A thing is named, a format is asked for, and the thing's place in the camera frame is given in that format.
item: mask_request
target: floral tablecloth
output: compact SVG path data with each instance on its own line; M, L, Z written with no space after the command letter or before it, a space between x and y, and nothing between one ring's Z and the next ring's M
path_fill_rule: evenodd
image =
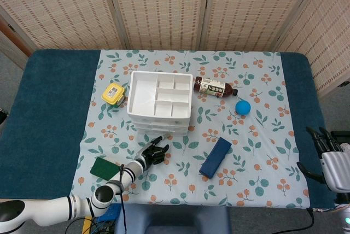
M151 166L123 193L127 203L213 206L308 207L305 177L298 170L281 56L278 52L102 50L92 89L72 193L90 197L105 181L91 175L95 158L127 164L152 138L138 134L126 113L101 99L116 82L129 92L134 70L191 73L230 83L238 97L194 92L188 135L170 137L166 160ZM252 106L235 113L238 100ZM219 137L232 147L215 176L199 174Z

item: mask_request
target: white drawer unit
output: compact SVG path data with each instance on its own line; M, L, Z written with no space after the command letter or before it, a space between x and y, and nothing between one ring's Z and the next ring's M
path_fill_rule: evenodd
M192 84L191 74L133 71L127 113L138 131L187 134Z

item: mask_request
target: blue ball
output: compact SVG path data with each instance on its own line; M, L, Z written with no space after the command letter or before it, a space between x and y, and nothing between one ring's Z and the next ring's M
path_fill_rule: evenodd
M248 101L245 100L240 100L236 104L236 112L239 113L240 115L246 115L250 111L250 104Z

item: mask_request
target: yellow container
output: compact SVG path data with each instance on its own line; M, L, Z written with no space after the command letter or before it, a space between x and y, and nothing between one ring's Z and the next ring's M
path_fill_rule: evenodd
M117 106L119 106L125 98L124 92L124 87L116 83L111 83L103 92L102 99L111 105L116 104Z

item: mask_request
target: woven partition screen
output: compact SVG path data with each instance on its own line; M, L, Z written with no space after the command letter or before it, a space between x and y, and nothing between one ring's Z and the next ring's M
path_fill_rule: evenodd
M350 0L308 0L277 50L308 57L318 92L339 85L350 76Z
M106 0L0 0L40 49L122 48Z
M205 50L269 50L298 0L212 0Z
M133 49L196 50L205 0L118 0Z

